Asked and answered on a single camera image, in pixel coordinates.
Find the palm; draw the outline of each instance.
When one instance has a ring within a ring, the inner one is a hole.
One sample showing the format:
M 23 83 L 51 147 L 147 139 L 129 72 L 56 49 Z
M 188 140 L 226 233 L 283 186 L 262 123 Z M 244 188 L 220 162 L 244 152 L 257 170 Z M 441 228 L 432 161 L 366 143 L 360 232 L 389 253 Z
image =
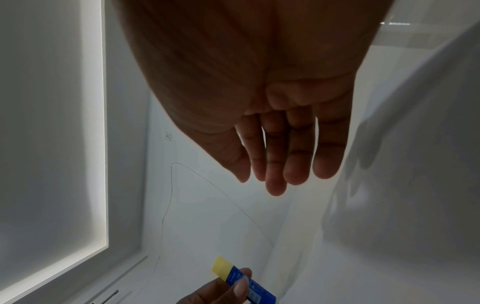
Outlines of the palm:
M 390 2 L 143 0 L 148 19 L 124 16 L 177 126 L 240 181 L 251 166 L 281 195 L 308 179 L 312 158 L 320 178 L 340 167 L 355 75 Z

